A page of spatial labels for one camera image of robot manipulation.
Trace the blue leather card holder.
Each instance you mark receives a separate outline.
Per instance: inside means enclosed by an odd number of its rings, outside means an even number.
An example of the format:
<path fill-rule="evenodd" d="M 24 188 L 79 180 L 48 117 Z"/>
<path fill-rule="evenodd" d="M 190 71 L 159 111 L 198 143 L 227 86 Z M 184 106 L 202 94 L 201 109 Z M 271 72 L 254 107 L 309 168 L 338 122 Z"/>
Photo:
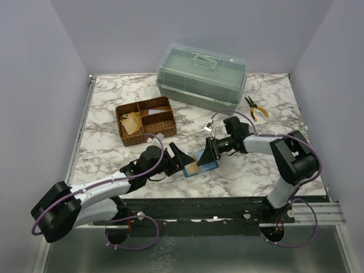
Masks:
<path fill-rule="evenodd" d="M 195 154 L 195 156 L 196 156 L 196 153 L 197 153 L 197 152 L 198 152 L 198 151 L 196 151 L 196 152 L 194 152 L 194 153 L 191 153 L 191 154 L 189 154 L 189 156 L 191 156 L 191 155 L 193 155 L 193 154 Z M 197 174 L 195 174 L 195 175 L 199 175 L 199 174 L 201 174 L 201 173 L 208 172 L 208 171 L 211 171 L 211 170 L 213 170 L 213 169 L 216 169 L 216 168 L 218 168 L 218 167 L 219 167 L 219 165 L 218 165 L 218 163 L 217 163 L 217 162 L 215 162 L 215 163 L 210 163 L 210 164 L 206 164 L 206 165 L 199 166 L 199 167 L 200 167 L 200 172 L 199 172 L 199 173 L 197 173 Z M 187 175 L 187 173 L 186 173 L 186 171 L 185 171 L 185 168 L 183 169 L 183 174 L 184 174 L 184 177 L 186 177 L 186 178 L 188 178 L 188 177 L 192 177 L 192 176 L 195 176 L 195 175 L 188 176 L 188 175 Z"/>

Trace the gold credit card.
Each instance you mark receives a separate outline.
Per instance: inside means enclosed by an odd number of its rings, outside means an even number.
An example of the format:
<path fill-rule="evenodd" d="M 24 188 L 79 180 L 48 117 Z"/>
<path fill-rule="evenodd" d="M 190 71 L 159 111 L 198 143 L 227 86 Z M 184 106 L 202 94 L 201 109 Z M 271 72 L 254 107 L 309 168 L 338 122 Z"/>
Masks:
<path fill-rule="evenodd" d="M 129 135 L 136 133 L 142 128 L 140 113 L 133 111 L 131 113 L 124 114 L 122 117 L 122 125 Z"/>
<path fill-rule="evenodd" d="M 191 155 L 191 157 L 194 159 L 194 161 L 185 166 L 185 171 L 188 176 L 192 176 L 200 172 L 200 167 L 197 165 L 198 160 L 195 154 Z"/>

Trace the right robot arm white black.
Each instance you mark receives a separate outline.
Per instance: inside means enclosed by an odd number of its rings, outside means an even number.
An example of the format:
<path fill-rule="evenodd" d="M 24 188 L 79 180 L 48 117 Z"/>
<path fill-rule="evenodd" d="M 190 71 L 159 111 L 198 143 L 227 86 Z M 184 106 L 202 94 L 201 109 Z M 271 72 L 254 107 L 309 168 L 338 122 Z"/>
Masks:
<path fill-rule="evenodd" d="M 225 152 L 241 154 L 259 153 L 274 157 L 279 179 L 273 190 L 262 201 L 262 217 L 269 223 L 282 216 L 293 194 L 302 181 L 308 181 L 320 170 L 320 162 L 299 131 L 287 135 L 255 135 L 249 132 L 249 125 L 238 117 L 224 120 L 228 137 L 206 138 L 205 150 L 197 161 L 198 166 L 210 164 L 220 159 Z"/>

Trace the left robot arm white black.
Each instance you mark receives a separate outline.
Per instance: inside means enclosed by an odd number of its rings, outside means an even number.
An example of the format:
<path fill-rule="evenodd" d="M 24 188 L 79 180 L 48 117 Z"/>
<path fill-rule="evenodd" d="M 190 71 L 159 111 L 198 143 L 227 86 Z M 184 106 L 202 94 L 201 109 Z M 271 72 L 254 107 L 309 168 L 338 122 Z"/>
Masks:
<path fill-rule="evenodd" d="M 150 145 L 138 159 L 104 179 L 74 187 L 64 181 L 54 184 L 31 209 L 31 234 L 42 235 L 48 243 L 56 242 L 74 227 L 98 221 L 96 210 L 103 201 L 136 191 L 150 177 L 160 173 L 171 176 L 194 162 L 174 143 L 169 147 L 173 155 L 166 148 Z"/>

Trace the white card in basket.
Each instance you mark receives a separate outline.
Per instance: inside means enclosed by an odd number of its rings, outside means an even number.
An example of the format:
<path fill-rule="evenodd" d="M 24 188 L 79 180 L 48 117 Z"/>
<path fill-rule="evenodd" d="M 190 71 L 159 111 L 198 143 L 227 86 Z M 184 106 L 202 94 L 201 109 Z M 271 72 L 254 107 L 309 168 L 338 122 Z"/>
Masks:
<path fill-rule="evenodd" d="M 163 109 L 150 109 L 148 111 L 148 115 L 157 114 L 157 113 L 163 113 L 163 112 L 165 112 L 165 110 L 163 110 Z"/>

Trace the tan card in basket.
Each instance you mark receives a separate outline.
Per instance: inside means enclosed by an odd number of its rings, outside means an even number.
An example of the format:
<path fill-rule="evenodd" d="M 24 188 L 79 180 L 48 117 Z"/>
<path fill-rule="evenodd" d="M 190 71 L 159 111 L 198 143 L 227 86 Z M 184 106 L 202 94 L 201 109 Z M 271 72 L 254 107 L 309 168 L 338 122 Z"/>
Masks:
<path fill-rule="evenodd" d="M 134 113 L 124 114 L 121 119 L 121 124 L 129 135 L 135 131 L 133 115 Z"/>

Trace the brown wicker divided basket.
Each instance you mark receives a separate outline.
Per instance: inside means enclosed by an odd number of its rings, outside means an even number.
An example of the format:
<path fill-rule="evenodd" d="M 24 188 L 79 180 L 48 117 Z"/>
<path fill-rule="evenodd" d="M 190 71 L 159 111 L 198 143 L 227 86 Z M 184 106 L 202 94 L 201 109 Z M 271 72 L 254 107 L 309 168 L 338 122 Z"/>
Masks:
<path fill-rule="evenodd" d="M 150 109 L 163 109 L 165 112 L 148 115 Z M 142 121 L 142 128 L 136 133 L 129 135 L 121 124 L 124 114 L 139 112 Z M 157 135 L 164 134 L 164 137 L 172 137 L 177 134 L 176 121 L 169 99 L 166 96 L 156 97 L 149 100 L 132 102 L 118 105 L 115 108 L 119 137 L 125 147 L 145 143 L 146 133 Z"/>

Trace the green plastic storage box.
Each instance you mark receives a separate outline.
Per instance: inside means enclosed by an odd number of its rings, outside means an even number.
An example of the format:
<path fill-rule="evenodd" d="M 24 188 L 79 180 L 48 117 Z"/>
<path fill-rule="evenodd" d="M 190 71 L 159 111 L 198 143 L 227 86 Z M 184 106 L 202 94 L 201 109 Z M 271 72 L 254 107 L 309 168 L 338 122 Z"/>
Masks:
<path fill-rule="evenodd" d="M 156 73 L 162 96 L 212 111 L 235 110 L 246 79 L 241 59 L 181 44 L 169 45 Z"/>

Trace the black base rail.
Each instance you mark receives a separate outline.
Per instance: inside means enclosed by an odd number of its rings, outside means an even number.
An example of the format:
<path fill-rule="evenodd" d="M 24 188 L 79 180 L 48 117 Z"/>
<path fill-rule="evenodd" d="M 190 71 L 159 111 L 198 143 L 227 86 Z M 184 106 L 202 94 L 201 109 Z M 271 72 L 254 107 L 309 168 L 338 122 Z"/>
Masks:
<path fill-rule="evenodd" d="M 263 197 L 214 198 L 113 198 L 118 208 L 111 224 L 98 221 L 112 241 L 131 237 L 192 237 L 215 235 L 259 236 L 260 225 L 275 226 L 295 222 L 293 208 L 287 205 L 270 211 Z"/>

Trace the yellow handled pliers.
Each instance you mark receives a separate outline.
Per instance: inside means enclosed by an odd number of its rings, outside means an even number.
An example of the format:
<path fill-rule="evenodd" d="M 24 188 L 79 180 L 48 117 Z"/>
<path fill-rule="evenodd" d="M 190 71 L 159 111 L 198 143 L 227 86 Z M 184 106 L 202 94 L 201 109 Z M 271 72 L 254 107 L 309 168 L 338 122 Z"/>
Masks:
<path fill-rule="evenodd" d="M 269 117 L 269 113 L 261 106 L 257 105 L 250 96 L 245 97 L 246 102 L 248 103 L 249 107 L 250 107 L 250 114 L 251 117 L 253 118 L 253 120 L 256 122 L 257 118 L 255 116 L 255 109 L 261 111 L 266 117 Z"/>

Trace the left aluminium side rail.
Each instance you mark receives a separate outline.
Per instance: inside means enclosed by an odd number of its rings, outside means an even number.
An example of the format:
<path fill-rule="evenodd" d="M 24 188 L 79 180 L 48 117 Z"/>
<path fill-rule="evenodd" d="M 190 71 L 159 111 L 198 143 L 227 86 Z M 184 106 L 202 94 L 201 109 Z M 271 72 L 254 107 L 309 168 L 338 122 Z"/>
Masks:
<path fill-rule="evenodd" d="M 77 164 L 78 153 L 80 150 L 80 145 L 82 142 L 84 128 L 85 128 L 85 124 L 86 124 L 86 120 L 87 120 L 87 116 L 88 116 L 88 112 L 89 112 L 89 108 L 90 108 L 90 104 L 91 104 L 91 100 L 92 100 L 92 96 L 93 96 L 93 92 L 94 92 L 94 87 L 95 87 L 96 80 L 97 80 L 96 75 L 90 75 L 89 77 L 90 77 L 90 83 L 89 83 L 89 87 L 88 87 L 86 101 L 85 101 L 85 105 L 84 105 L 84 108 L 82 111 L 80 124 L 77 129 L 76 139 L 75 139 L 75 143 L 73 146 L 71 158 L 70 158 L 67 172 L 66 172 L 66 175 L 64 178 L 64 182 L 67 185 L 71 184 L 72 180 L 73 180 L 73 175 L 74 175 L 75 167 Z"/>

